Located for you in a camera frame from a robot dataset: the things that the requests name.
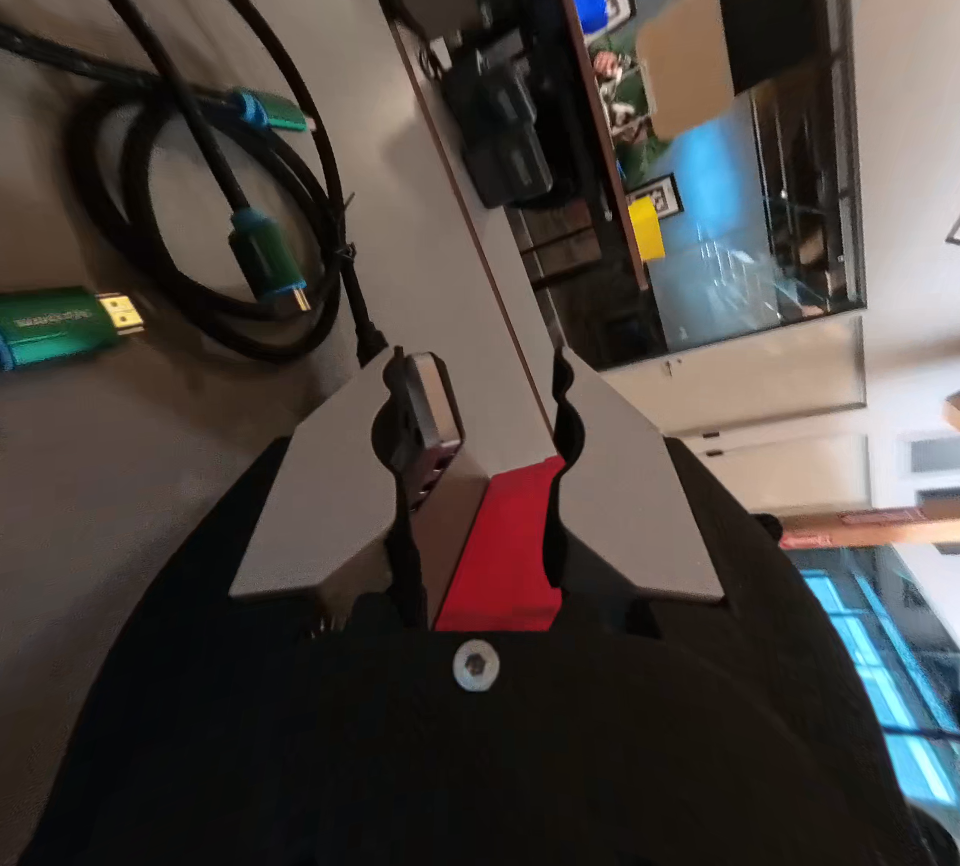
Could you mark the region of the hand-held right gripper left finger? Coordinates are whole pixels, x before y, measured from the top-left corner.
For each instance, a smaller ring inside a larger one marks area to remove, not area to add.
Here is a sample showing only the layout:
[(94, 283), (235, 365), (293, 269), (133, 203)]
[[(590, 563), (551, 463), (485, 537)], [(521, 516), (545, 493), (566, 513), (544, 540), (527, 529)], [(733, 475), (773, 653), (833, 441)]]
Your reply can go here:
[(426, 427), (410, 357), (382, 352), (295, 428), (229, 588), (234, 600), (306, 598), (345, 624), (383, 593), (402, 624), (426, 626), (411, 510), (425, 472)]

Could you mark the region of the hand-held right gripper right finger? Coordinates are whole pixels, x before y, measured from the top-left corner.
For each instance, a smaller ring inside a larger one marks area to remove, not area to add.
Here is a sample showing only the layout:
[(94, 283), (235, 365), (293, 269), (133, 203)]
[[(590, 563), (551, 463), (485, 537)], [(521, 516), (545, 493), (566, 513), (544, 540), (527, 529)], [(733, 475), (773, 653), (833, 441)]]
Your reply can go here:
[(570, 593), (716, 603), (724, 589), (654, 424), (570, 348), (554, 356), (547, 580)]

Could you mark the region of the silver hdmi hub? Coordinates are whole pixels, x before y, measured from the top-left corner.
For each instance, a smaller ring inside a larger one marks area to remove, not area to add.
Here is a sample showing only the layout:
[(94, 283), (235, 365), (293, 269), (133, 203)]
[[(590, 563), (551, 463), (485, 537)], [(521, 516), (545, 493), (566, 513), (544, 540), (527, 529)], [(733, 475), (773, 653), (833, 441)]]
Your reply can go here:
[(447, 367), (434, 353), (401, 355), (393, 382), (398, 421), (390, 464), (414, 513), (460, 452), (464, 430)]

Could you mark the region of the red plastic bin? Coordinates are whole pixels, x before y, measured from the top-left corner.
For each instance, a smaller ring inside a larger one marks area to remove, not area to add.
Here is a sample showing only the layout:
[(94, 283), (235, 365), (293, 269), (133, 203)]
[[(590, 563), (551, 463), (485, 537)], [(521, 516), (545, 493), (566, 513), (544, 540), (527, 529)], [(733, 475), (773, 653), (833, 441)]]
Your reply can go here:
[(435, 632), (547, 632), (561, 609), (544, 540), (560, 456), (499, 473), (487, 486), (433, 625)]

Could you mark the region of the white double door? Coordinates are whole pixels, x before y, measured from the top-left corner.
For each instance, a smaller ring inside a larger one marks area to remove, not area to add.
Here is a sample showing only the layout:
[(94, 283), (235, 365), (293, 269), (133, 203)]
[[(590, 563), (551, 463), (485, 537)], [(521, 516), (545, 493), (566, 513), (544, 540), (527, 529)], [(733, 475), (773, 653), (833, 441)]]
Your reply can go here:
[(869, 441), (862, 435), (713, 443), (693, 452), (750, 512), (787, 516), (871, 504)]

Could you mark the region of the white single door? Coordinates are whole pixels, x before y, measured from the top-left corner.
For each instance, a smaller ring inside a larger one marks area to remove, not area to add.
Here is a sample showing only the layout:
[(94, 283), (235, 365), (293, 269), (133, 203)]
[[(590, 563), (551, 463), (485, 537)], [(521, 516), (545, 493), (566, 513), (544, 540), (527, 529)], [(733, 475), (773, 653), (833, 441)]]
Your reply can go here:
[(664, 433), (693, 436), (866, 404), (862, 317), (810, 320), (603, 378)]

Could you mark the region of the wooden office table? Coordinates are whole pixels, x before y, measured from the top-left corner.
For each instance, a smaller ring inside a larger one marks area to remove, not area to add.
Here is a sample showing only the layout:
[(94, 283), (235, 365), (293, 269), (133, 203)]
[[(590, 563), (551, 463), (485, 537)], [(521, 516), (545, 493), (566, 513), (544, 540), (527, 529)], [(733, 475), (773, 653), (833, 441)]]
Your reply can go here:
[(650, 287), (635, 244), (618, 162), (573, 0), (530, 0), (535, 71), (555, 83), (568, 147), (601, 248), (623, 247), (638, 287)]

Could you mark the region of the small yellow bin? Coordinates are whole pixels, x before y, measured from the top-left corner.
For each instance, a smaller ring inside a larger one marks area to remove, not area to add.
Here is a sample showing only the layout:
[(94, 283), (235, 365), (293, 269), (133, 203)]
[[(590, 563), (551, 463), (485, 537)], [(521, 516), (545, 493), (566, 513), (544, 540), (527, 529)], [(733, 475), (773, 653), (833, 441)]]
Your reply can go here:
[(632, 200), (628, 206), (630, 227), (640, 259), (644, 262), (664, 259), (666, 248), (661, 221), (649, 196)]

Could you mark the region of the black hard case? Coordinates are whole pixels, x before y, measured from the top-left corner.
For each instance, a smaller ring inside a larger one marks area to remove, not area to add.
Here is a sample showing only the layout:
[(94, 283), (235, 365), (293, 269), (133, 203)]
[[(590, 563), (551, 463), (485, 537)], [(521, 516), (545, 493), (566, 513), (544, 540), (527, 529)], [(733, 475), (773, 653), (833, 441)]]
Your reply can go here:
[(537, 120), (523, 70), (512, 59), (491, 64), (478, 52), (461, 56), (441, 74), (439, 90), (469, 147)]
[(488, 210), (548, 195), (554, 177), (533, 123), (501, 128), (462, 147), (474, 190)]

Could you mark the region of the wooden board stand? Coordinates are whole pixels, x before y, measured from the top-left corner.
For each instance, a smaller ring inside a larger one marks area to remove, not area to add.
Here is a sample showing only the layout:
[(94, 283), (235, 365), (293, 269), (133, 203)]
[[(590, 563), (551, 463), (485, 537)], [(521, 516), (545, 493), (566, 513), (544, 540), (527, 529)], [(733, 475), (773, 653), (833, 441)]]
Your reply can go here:
[(720, 0), (677, 0), (637, 32), (654, 135), (673, 141), (723, 115), (736, 94)]

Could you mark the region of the grey wall vent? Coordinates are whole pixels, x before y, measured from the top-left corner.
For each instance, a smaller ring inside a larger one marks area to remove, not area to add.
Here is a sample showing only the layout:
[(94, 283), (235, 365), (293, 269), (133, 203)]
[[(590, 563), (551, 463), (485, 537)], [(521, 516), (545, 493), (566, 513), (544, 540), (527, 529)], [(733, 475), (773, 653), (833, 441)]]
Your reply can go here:
[(959, 433), (915, 432), (897, 437), (895, 470), (899, 479), (955, 476), (959, 473)]

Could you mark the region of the wooden post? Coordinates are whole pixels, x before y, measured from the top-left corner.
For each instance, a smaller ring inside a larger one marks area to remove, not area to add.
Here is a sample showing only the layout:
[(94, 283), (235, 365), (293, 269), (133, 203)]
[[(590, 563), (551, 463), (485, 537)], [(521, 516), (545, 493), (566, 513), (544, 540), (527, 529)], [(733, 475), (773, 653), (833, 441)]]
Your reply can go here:
[(782, 519), (778, 544), (784, 550), (936, 545), (959, 541), (959, 500), (925, 505), (822, 512)]

